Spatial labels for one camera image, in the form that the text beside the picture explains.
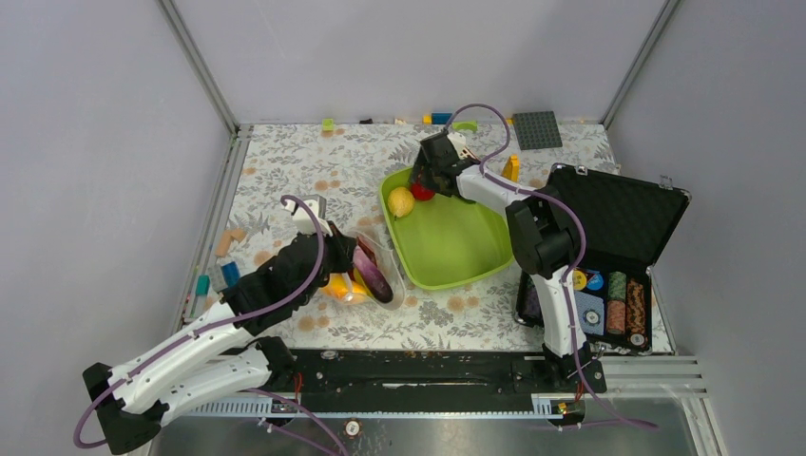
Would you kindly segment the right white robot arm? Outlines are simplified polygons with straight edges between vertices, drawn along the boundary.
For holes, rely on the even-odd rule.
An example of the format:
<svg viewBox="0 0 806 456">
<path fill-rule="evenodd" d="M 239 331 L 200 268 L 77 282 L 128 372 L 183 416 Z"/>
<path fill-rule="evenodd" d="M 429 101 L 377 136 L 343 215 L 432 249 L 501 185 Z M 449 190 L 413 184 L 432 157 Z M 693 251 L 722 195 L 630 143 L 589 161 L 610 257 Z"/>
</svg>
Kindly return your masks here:
<svg viewBox="0 0 806 456">
<path fill-rule="evenodd" d="M 545 350 L 554 357 L 545 377 L 555 390 L 571 390 L 583 378 L 585 345 L 571 281 L 586 249 L 579 217 L 552 186 L 526 187 L 487 170 L 458 133 L 442 131 L 422 140 L 410 181 L 480 203 L 506 219 L 513 256 L 538 295 Z"/>
</svg>

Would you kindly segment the yellow orange mango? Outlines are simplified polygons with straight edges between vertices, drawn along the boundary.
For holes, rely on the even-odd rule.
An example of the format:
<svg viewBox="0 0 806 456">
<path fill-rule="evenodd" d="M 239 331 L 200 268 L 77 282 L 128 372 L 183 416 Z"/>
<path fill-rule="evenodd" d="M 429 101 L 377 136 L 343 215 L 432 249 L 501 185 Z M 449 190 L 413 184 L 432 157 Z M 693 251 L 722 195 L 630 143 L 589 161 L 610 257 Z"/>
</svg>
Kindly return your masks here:
<svg viewBox="0 0 806 456">
<path fill-rule="evenodd" d="M 349 275 L 331 274 L 328 283 L 320 290 L 345 305 L 360 304 L 372 297 L 363 285 L 351 280 Z"/>
</svg>

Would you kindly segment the purple eggplant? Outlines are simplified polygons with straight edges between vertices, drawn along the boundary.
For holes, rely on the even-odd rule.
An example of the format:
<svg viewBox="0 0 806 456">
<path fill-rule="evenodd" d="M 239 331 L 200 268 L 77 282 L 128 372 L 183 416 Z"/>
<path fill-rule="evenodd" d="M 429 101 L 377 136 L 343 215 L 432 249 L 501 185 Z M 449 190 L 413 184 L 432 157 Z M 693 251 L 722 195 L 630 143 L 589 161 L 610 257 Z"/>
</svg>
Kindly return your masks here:
<svg viewBox="0 0 806 456">
<path fill-rule="evenodd" d="M 380 269 L 364 255 L 356 246 L 353 253 L 353 262 L 357 273 L 361 276 L 366 289 L 373 297 L 383 304 L 393 301 L 393 289 Z"/>
</svg>

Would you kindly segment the clear zip top bag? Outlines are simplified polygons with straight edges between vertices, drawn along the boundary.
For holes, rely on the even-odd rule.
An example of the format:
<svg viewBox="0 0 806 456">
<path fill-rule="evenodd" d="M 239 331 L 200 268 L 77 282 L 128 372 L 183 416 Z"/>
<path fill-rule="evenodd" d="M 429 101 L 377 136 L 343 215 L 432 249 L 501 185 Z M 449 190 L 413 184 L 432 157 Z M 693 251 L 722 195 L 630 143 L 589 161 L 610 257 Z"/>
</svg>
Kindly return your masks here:
<svg viewBox="0 0 806 456">
<path fill-rule="evenodd" d="M 406 298 L 406 289 L 393 250 L 369 229 L 356 229 L 348 236 L 357 241 L 357 265 L 348 273 L 330 274 L 320 292 L 344 305 L 373 302 L 387 311 L 397 310 Z"/>
</svg>

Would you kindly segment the green plastic tray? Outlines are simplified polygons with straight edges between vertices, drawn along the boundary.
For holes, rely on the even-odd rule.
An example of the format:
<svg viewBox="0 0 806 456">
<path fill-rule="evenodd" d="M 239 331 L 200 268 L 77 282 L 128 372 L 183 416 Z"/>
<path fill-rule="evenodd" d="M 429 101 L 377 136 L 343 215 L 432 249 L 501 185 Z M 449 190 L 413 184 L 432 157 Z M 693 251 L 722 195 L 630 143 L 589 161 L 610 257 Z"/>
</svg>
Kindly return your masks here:
<svg viewBox="0 0 806 456">
<path fill-rule="evenodd" d="M 386 176 L 379 199 L 400 264 L 416 287 L 452 289 L 507 269 L 513 255 L 506 222 L 480 204 L 436 195 L 395 218 L 388 196 L 407 185 L 410 174 L 403 168 Z"/>
</svg>

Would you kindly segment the red strawberry bunch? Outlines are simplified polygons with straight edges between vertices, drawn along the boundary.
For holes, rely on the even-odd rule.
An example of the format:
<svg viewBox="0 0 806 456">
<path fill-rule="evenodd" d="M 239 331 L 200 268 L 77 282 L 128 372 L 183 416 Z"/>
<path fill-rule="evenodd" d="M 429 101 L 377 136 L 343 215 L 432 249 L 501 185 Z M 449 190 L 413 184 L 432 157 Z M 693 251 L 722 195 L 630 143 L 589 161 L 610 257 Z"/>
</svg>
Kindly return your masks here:
<svg viewBox="0 0 806 456">
<path fill-rule="evenodd" d="M 361 249 L 364 255 L 372 262 L 373 265 L 377 265 L 375 251 L 367 242 L 365 242 L 360 238 L 357 241 L 357 246 Z"/>
</svg>

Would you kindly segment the red pomegranate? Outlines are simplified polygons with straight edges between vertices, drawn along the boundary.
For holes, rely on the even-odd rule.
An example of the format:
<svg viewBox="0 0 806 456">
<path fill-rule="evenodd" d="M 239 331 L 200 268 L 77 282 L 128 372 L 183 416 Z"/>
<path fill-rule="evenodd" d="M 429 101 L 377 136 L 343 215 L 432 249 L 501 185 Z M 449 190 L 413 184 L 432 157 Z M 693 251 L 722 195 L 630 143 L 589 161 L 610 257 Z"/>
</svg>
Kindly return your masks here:
<svg viewBox="0 0 806 456">
<path fill-rule="evenodd" d="M 429 201 L 435 196 L 435 192 L 426 188 L 419 182 L 412 183 L 409 187 L 415 200 Z"/>
</svg>

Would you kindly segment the yellow lemon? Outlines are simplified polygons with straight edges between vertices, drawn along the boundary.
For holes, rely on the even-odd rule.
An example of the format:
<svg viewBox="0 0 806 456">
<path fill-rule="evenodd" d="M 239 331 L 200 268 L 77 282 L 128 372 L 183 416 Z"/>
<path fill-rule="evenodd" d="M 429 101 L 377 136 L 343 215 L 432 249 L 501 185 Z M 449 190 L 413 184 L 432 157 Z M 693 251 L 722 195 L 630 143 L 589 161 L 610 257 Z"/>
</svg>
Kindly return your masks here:
<svg viewBox="0 0 806 456">
<path fill-rule="evenodd" d="M 405 186 L 396 187 L 387 197 L 388 209 L 395 219 L 406 217 L 412 212 L 414 205 L 415 198 Z"/>
</svg>

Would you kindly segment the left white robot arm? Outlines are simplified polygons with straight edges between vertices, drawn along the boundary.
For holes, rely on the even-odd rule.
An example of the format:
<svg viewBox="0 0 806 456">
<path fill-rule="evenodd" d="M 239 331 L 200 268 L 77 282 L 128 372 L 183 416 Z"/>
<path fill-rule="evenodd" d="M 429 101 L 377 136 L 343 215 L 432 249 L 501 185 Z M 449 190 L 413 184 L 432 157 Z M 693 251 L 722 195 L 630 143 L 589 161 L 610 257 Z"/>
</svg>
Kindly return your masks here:
<svg viewBox="0 0 806 456">
<path fill-rule="evenodd" d="M 189 410 L 241 390 L 284 390 L 295 377 L 285 345 L 265 338 L 354 265 L 357 241 L 325 219 L 320 195 L 281 202 L 297 227 L 294 239 L 219 301 L 162 343 L 133 359 L 95 363 L 82 374 L 92 401 L 73 443 L 125 455 L 152 441 Z"/>
</svg>

